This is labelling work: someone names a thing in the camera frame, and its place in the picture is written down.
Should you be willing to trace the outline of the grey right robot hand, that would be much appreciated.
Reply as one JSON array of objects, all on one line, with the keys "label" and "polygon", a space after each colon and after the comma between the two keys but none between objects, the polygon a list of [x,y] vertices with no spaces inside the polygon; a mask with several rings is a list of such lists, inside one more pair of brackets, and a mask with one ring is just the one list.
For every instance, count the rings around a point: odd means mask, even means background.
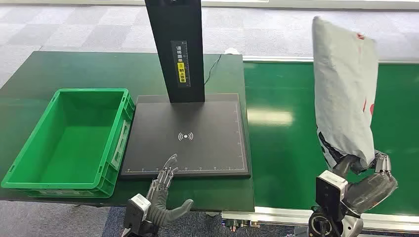
[{"label": "grey right robot hand", "polygon": [[398,181],[391,174],[389,155],[375,150],[375,158],[369,168],[375,172],[359,182],[349,183],[342,201],[357,215],[374,208],[398,188]]}]

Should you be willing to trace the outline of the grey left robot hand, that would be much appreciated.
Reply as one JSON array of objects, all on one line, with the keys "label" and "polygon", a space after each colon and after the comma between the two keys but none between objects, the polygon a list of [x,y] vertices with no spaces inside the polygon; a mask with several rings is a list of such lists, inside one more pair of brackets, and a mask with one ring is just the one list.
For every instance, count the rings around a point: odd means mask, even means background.
[{"label": "grey left robot hand", "polygon": [[168,189],[177,168],[177,154],[173,154],[163,165],[156,179],[151,183],[147,194],[150,201],[147,221],[152,222],[158,227],[166,226],[188,213],[194,204],[192,199],[187,199],[184,203],[172,210],[167,209]]}]

